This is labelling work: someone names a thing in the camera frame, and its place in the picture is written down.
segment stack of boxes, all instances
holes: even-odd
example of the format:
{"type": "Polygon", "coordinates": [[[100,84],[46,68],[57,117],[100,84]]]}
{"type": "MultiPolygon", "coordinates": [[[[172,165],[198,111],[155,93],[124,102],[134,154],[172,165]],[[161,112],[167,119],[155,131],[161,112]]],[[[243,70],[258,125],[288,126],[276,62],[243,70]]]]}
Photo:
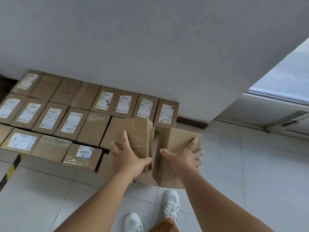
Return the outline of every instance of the stack of boxes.
{"type": "MultiPolygon", "coordinates": [[[[175,128],[178,108],[175,101],[28,70],[0,104],[0,145],[107,174],[109,156],[101,160],[111,141],[121,144],[126,130],[137,156],[154,157],[154,128],[175,128]]],[[[150,178],[151,169],[143,171],[150,178]]]]}

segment foot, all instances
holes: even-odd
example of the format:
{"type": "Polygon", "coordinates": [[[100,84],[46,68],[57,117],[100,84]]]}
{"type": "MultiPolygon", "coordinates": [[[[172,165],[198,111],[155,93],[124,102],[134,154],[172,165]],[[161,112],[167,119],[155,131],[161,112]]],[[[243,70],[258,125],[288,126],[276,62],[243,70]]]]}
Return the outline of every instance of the foot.
{"type": "Polygon", "coordinates": [[[164,195],[164,216],[177,222],[180,200],[177,191],[168,190],[164,195]]]}
{"type": "Polygon", "coordinates": [[[144,232],[141,219],[136,213],[130,213],[126,216],[125,232],[144,232]]]}

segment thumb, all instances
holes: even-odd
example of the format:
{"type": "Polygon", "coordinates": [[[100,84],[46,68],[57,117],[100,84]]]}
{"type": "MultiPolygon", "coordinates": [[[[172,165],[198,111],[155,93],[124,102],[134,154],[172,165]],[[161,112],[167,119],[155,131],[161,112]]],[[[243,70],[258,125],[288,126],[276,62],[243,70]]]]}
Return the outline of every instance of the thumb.
{"type": "Polygon", "coordinates": [[[169,159],[172,155],[174,155],[173,153],[169,152],[167,149],[160,149],[160,153],[162,156],[164,156],[167,159],[169,159]]]}
{"type": "Polygon", "coordinates": [[[144,158],[142,160],[143,160],[143,163],[144,163],[145,166],[151,164],[151,162],[152,162],[152,158],[151,157],[146,157],[146,158],[144,158]]]}

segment shoelace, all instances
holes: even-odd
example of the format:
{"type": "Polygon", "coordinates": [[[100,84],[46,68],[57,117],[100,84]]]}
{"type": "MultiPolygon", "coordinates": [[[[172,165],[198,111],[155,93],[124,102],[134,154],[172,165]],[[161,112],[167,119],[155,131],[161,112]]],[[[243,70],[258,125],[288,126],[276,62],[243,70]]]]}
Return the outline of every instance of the shoelace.
{"type": "Polygon", "coordinates": [[[177,222],[177,216],[178,216],[178,206],[174,202],[166,202],[166,206],[164,209],[165,217],[172,218],[174,222],[177,222]]]}
{"type": "Polygon", "coordinates": [[[129,232],[144,232],[144,230],[140,227],[140,225],[136,225],[132,227],[129,232]]]}

